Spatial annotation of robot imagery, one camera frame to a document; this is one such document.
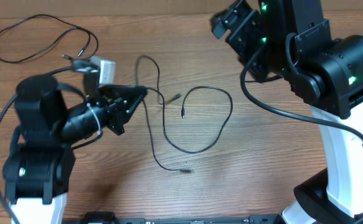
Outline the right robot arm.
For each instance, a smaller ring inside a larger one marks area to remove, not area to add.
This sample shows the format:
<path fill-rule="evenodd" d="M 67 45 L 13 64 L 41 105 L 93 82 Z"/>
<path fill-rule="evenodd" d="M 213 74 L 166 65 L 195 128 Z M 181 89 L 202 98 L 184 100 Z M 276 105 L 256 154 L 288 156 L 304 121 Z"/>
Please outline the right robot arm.
<path fill-rule="evenodd" d="M 319 126 L 326 168 L 294 188 L 295 202 L 267 223 L 363 223 L 363 36 L 333 39 L 319 1 L 235 1 L 211 18 L 243 65 L 240 86 L 262 109 Z M 247 89 L 268 75 L 286 80 L 311 108 L 303 116 L 274 108 Z"/>

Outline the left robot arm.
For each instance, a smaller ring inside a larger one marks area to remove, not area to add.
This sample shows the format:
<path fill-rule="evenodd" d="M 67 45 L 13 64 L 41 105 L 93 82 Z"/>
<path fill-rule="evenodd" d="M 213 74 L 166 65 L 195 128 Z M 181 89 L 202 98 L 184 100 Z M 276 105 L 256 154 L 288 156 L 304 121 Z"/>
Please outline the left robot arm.
<path fill-rule="evenodd" d="M 0 202 L 13 223 L 61 223 L 74 151 L 101 137 L 104 128 L 117 135 L 147 94 L 145 87 L 105 85 L 92 99 L 67 108 L 62 96 L 73 87 L 52 75 L 21 81 L 7 103 L 20 120 L 3 167 Z"/>

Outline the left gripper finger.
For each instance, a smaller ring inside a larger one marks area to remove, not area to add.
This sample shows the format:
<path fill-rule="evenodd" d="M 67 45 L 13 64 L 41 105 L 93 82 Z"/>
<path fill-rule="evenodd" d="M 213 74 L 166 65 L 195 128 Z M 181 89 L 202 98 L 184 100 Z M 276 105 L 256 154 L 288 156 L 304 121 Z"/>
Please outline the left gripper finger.
<path fill-rule="evenodd" d="M 146 96 L 147 89 L 136 85 L 115 85 L 113 91 L 120 96 Z"/>
<path fill-rule="evenodd" d="M 128 94 L 125 96 L 125 120 L 130 120 L 138 105 L 144 100 L 145 94 Z"/>

